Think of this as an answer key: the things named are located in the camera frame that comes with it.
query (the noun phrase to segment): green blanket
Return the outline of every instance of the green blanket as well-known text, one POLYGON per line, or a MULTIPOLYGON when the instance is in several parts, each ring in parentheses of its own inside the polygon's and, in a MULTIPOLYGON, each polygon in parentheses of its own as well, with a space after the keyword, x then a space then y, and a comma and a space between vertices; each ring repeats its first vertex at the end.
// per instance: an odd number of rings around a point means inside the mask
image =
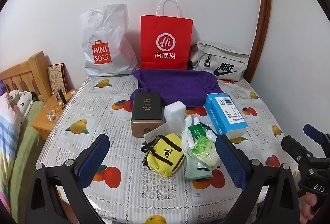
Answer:
POLYGON ((25 207, 30 181, 36 161, 45 143, 38 131, 31 127, 43 105, 44 102, 34 102, 22 124, 13 173, 9 182, 12 217, 18 224, 25 223, 25 207))

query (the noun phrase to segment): yellow adidas bag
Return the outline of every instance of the yellow adidas bag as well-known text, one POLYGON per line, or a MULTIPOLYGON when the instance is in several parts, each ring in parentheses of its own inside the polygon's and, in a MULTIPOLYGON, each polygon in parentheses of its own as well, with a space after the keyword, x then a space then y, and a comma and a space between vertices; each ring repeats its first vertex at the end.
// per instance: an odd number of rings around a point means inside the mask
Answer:
POLYGON ((163 176, 173 175, 184 160, 181 138, 174 133, 156 136, 153 141, 143 146, 141 151, 147 153, 143 165, 149 169, 151 166, 163 176))

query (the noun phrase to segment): striped blanket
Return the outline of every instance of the striped blanket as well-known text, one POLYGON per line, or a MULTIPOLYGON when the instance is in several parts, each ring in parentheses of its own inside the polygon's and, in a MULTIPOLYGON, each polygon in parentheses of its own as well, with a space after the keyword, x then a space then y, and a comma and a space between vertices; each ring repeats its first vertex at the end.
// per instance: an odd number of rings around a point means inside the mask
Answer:
POLYGON ((0 200, 10 212, 8 183, 12 173, 22 116, 11 107, 9 94, 0 96, 0 200))

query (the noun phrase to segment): wooden bedside table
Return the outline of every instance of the wooden bedside table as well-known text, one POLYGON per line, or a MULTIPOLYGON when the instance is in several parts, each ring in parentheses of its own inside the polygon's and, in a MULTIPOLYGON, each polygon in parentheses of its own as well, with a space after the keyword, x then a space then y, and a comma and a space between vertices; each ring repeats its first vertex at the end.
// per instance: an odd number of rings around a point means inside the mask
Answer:
MULTIPOLYGON (((65 99, 67 101, 69 101, 72 97, 71 92, 72 91, 77 91, 77 89, 73 89, 68 91, 67 94, 64 94, 65 99)), ((47 105, 47 103, 51 102, 52 104, 58 104, 58 102, 56 102, 54 95, 52 95, 46 102, 45 106, 47 105)), ((33 124, 31 125, 34 129, 36 129, 39 132, 39 135, 46 140, 47 137, 49 136, 49 133, 53 130, 58 118, 60 117, 60 115, 62 114, 63 110, 62 107, 60 107, 60 109, 57 109, 56 113, 55 113, 55 119, 51 122, 48 118, 47 115, 48 113, 46 112, 45 106, 42 108, 42 110, 39 112, 39 114, 37 115, 37 117, 35 118, 33 124)))

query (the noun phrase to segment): human hand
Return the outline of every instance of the human hand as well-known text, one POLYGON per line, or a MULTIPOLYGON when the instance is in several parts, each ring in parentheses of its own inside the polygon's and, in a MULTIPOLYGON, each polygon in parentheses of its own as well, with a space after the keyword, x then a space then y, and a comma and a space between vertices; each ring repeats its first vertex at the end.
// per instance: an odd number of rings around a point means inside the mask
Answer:
POLYGON ((311 207, 316 205, 316 203, 317 197, 315 194, 307 192, 303 196, 300 211, 300 224, 306 224, 308 220, 311 220, 315 216, 315 212, 311 207))

